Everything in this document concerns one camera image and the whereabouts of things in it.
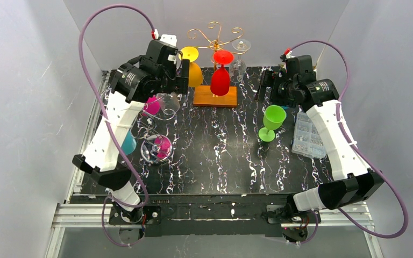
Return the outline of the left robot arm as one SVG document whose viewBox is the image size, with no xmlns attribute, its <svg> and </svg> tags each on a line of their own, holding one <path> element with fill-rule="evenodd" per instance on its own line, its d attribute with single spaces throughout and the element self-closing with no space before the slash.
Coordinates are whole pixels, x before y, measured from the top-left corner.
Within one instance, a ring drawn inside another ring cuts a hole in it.
<svg viewBox="0 0 413 258">
<path fill-rule="evenodd" d="M 164 34 L 149 42 L 144 55 L 132 58 L 110 73 L 110 93 L 104 104 L 97 94 L 102 119 L 90 144 L 72 163 L 90 174 L 97 184 L 111 191 L 111 198 L 125 214 L 142 208 L 131 178 L 142 185 L 122 144 L 149 98 L 188 92 L 189 61 L 181 60 L 177 69 L 179 49 L 175 35 Z"/>
</svg>

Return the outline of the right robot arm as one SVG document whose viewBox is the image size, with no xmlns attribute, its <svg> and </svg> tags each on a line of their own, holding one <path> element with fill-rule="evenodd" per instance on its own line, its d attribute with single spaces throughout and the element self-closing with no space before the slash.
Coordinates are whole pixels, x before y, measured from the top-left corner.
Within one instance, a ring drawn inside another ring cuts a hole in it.
<svg viewBox="0 0 413 258">
<path fill-rule="evenodd" d="M 269 217 L 289 219 L 312 210 L 334 210 L 369 199 L 384 180 L 354 150 L 357 144 L 345 124 L 335 84 L 328 78 L 317 79 L 310 55 L 284 58 L 284 63 L 279 71 L 262 71 L 255 99 L 262 101 L 270 88 L 271 103 L 302 108 L 325 147 L 333 181 L 290 195 L 286 205 L 269 212 Z"/>
</svg>

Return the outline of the clear ribbed wine glass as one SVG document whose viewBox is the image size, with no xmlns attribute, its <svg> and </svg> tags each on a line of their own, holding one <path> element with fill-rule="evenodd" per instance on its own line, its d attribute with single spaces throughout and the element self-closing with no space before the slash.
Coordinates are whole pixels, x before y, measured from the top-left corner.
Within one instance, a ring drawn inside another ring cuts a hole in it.
<svg viewBox="0 0 413 258">
<path fill-rule="evenodd" d="M 180 108 L 180 102 L 176 93 L 166 94 L 159 93 L 156 95 L 160 105 L 160 111 L 168 116 L 176 114 Z"/>
</svg>

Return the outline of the green wine glass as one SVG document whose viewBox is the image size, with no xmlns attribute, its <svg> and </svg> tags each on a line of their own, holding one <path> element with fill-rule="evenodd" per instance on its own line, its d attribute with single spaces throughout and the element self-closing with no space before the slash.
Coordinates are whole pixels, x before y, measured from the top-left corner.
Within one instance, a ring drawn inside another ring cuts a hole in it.
<svg viewBox="0 0 413 258">
<path fill-rule="evenodd" d="M 263 128 L 259 129 L 258 136 L 264 142 L 271 142 L 275 139 L 275 130 L 281 127 L 287 114 L 278 105 L 270 105 L 265 109 L 263 118 Z"/>
</svg>

